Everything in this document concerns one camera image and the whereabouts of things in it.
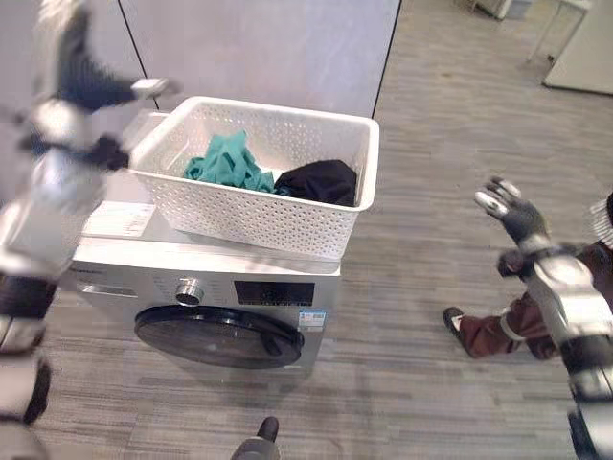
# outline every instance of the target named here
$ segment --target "metal robot arm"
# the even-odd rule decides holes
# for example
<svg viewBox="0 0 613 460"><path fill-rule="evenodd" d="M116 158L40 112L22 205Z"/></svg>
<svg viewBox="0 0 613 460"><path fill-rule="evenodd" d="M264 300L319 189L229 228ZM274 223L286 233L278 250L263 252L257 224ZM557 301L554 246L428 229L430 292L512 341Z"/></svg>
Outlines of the metal robot arm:
<svg viewBox="0 0 613 460"><path fill-rule="evenodd" d="M92 112L172 91L168 80L119 78L89 51L90 12L80 0L43 0L35 26L37 71L21 147L36 158L27 190L0 215L0 459L46 458L25 425L45 409L51 371L35 348L57 280L105 177L127 166L112 137L91 137Z"/></svg>
<svg viewBox="0 0 613 460"><path fill-rule="evenodd" d="M552 243L545 219L510 182L493 177L475 200L502 222L528 261L521 277L560 350L577 403L569 422L578 457L613 459L611 309L588 268Z"/></svg>

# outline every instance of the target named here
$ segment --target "front-loading washing machine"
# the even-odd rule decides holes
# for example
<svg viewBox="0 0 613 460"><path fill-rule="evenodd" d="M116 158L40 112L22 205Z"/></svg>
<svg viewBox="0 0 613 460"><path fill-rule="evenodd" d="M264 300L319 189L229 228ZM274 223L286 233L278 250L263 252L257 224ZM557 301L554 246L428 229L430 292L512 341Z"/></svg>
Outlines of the front-loading washing machine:
<svg viewBox="0 0 613 460"><path fill-rule="evenodd" d="M152 208L103 204L102 229L82 239L65 287L172 357L227 368L313 366L339 262L178 232L154 210L134 236L133 206ZM105 235L113 225L127 231Z"/></svg>

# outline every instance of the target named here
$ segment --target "white plastic basket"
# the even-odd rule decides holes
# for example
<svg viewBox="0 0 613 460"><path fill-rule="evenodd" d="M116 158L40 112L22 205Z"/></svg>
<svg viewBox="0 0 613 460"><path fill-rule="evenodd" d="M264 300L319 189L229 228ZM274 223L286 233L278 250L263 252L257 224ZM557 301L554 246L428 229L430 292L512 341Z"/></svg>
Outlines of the white plastic basket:
<svg viewBox="0 0 613 460"><path fill-rule="evenodd" d="M355 206L337 206L183 179L214 134L247 132L265 170L340 159L357 173ZM189 98L133 150L132 171L177 229L233 242L340 259L357 215L373 204L378 123L349 115Z"/></svg>

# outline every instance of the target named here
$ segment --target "brown pants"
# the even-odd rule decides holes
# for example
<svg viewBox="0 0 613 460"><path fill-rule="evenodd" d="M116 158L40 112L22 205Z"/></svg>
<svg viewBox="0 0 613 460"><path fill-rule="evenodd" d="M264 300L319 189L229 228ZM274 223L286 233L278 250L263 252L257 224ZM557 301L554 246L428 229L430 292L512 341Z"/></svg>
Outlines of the brown pants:
<svg viewBox="0 0 613 460"><path fill-rule="evenodd" d="M501 325L501 321L505 320L513 333L526 339L526 344L535 357L548 359L557 355L556 345L549 337L538 304L526 292L511 303L504 317L462 318L460 333L472 357L512 353L519 348L522 342L513 340L505 333Z"/></svg>
<svg viewBox="0 0 613 460"><path fill-rule="evenodd" d="M579 255L579 259L594 276L594 287L604 296L609 306L613 305L611 255L611 251L599 242L587 246ZM520 340L514 340L519 338L518 336L525 338L530 351L539 359L557 355L556 345L543 323L538 304L528 292L514 300L507 313L502 316L464 316L460 323L460 333L465 348L472 357L512 353L522 343Z"/></svg>

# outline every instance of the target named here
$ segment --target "bar code sticker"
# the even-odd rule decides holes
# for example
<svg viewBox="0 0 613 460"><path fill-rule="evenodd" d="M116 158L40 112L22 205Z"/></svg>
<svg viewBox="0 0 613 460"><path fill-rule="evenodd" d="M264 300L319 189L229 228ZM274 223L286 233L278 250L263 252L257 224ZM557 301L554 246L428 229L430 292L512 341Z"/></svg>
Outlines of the bar code sticker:
<svg viewBox="0 0 613 460"><path fill-rule="evenodd" d="M323 310L300 310L298 316L299 331L320 333L326 323L326 312Z"/></svg>
<svg viewBox="0 0 613 460"><path fill-rule="evenodd" d="M83 235L138 238L147 228L153 211L153 204L103 201L85 223Z"/></svg>

